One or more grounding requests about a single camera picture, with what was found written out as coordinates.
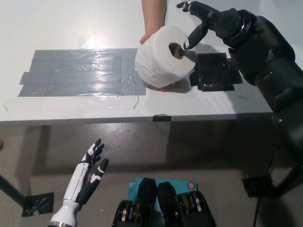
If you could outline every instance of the table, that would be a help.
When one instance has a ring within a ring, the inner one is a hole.
[[[177,9],[175,5],[179,2],[169,1],[166,24],[176,25],[189,34],[199,21]],[[296,11],[300,1],[290,6],[284,3],[277,6],[269,0],[229,2],[204,1],[219,10],[246,8],[266,16],[290,39],[295,50],[300,51],[302,41],[288,33],[289,30],[298,32],[297,29],[293,23],[285,27],[283,20],[302,16],[294,11],[290,16],[280,14],[282,10]],[[35,50],[137,48],[144,34],[141,3],[139,0],[115,3],[11,0],[0,3],[0,15],[5,21],[0,33],[1,125],[140,122],[152,121],[153,116],[161,114],[171,116],[171,121],[218,120],[235,119],[242,114],[271,113],[258,89],[245,81],[231,92],[201,92],[193,87],[185,94],[147,89],[145,96],[18,97],[22,88],[20,79],[23,72],[29,70]],[[206,48],[206,52],[227,51],[211,32],[202,42],[212,46]],[[303,66],[302,59],[297,63]]]

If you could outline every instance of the white robotic hand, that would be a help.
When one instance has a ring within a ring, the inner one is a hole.
[[[94,164],[101,159],[99,155],[103,147],[104,144],[101,144],[101,139],[98,139],[85,153],[71,177],[71,181],[64,195],[63,205],[52,217],[49,227],[77,226],[77,212],[80,211],[82,205],[86,204],[94,193],[109,162],[109,160],[105,158],[87,182],[89,171]]]

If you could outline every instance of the concrete floor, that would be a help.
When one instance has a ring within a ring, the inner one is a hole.
[[[128,183],[137,176],[195,180],[218,227],[252,226],[257,199],[241,179],[266,171],[279,137],[269,120],[151,122],[1,128],[0,174],[24,194],[55,193],[61,204],[75,166],[98,138],[110,160],[101,184],[78,215],[80,227],[111,226]],[[281,179],[292,162],[280,152],[272,173]],[[0,192],[0,226],[47,226],[52,214],[21,218],[22,209]],[[302,186],[281,199],[261,200],[258,227],[303,226]]]

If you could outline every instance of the black cable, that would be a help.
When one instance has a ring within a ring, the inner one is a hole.
[[[281,143],[279,144],[278,148],[276,149],[276,152],[275,152],[275,154],[274,154],[274,156],[273,156],[273,159],[270,161],[270,163],[269,163],[269,165],[268,165],[268,168],[267,168],[267,170],[266,170],[265,175],[268,175],[269,170],[270,170],[270,168],[271,168],[271,166],[272,166],[272,164],[273,164],[273,162],[274,162],[274,160],[275,160],[275,157],[276,157],[278,151],[281,149],[282,145],[283,145],[283,143],[281,142]],[[253,227],[256,227],[256,224],[257,224],[257,217],[258,217],[258,210],[259,210],[259,207],[260,207],[260,201],[261,201],[261,196],[259,196],[258,201],[257,201]]]

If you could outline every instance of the gray duct tape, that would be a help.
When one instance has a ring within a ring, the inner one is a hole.
[[[36,51],[19,96],[145,95],[137,49]]]

